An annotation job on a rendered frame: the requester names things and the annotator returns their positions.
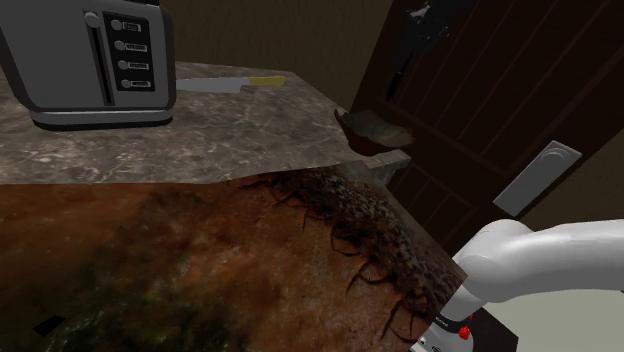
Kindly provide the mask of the brown patterned robot stand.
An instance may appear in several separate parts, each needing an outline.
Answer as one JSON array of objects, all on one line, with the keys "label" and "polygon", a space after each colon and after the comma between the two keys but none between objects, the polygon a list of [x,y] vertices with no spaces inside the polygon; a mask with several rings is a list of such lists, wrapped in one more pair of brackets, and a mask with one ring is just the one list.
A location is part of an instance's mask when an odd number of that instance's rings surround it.
[{"label": "brown patterned robot stand", "polygon": [[0,185],[0,352],[408,352],[464,280],[360,162]]}]

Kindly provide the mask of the grey toaster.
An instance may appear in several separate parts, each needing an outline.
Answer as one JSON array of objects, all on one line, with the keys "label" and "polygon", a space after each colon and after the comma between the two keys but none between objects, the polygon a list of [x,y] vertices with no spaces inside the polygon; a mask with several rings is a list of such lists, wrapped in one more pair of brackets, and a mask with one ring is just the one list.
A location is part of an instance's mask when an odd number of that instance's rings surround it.
[{"label": "grey toaster", "polygon": [[0,0],[0,67],[43,129],[173,118],[173,21],[160,0]]}]

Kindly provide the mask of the yellow-handled knife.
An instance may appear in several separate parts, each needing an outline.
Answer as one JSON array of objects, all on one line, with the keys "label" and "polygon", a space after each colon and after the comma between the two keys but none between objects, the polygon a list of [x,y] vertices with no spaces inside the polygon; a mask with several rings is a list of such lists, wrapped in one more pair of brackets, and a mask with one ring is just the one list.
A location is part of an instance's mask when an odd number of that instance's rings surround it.
[{"label": "yellow-handled knife", "polygon": [[203,93],[239,93],[244,86],[280,87],[284,76],[210,77],[177,79],[176,89]]}]

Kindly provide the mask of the brown bowl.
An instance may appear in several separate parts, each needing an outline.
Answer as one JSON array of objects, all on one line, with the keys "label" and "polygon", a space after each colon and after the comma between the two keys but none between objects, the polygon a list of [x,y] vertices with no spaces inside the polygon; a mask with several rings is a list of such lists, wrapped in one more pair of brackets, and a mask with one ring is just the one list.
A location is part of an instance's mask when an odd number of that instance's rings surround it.
[{"label": "brown bowl", "polygon": [[375,156],[415,142],[411,129],[392,124],[371,110],[340,113],[335,109],[334,117],[349,147],[363,156]]}]

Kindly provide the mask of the dark brown door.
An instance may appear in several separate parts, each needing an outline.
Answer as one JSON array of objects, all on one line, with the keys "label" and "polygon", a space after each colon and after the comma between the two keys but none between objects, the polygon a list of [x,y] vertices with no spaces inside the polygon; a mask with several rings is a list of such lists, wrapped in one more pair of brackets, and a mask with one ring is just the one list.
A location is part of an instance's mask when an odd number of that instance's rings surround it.
[{"label": "dark brown door", "polygon": [[395,65],[426,1],[392,1],[352,108],[413,132],[391,191],[454,253],[503,217],[496,197],[549,143],[588,158],[624,128],[624,0],[469,0]]}]

